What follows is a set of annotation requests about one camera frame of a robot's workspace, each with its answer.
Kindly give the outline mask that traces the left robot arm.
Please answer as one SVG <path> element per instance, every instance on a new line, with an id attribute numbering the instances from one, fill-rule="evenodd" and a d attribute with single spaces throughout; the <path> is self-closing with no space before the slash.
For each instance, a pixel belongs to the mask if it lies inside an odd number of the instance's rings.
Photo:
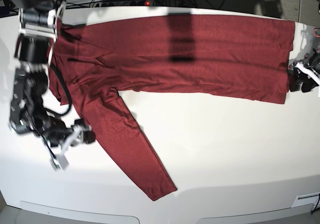
<path id="1" fill-rule="evenodd" d="M 301 31 L 305 47 L 301 47 L 298 56 L 289 62 L 289 90 L 308 93 L 320 86 L 320 29 L 310 27 Z"/>

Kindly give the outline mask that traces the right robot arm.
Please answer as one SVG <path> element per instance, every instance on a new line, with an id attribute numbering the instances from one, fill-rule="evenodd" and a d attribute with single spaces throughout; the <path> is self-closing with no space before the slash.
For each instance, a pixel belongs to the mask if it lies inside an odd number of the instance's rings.
<path id="1" fill-rule="evenodd" d="M 19 135 L 40 137 L 55 170 L 68 167 L 65 153 L 71 146 L 90 144 L 96 139 L 83 119 L 67 127 L 62 114 L 43 105 L 53 71 L 67 97 L 72 98 L 61 72 L 52 64 L 53 48 L 60 32 L 65 0 L 10 0 L 18 7 L 19 35 L 14 52 L 20 62 L 16 69 L 10 103 L 9 125 Z"/>

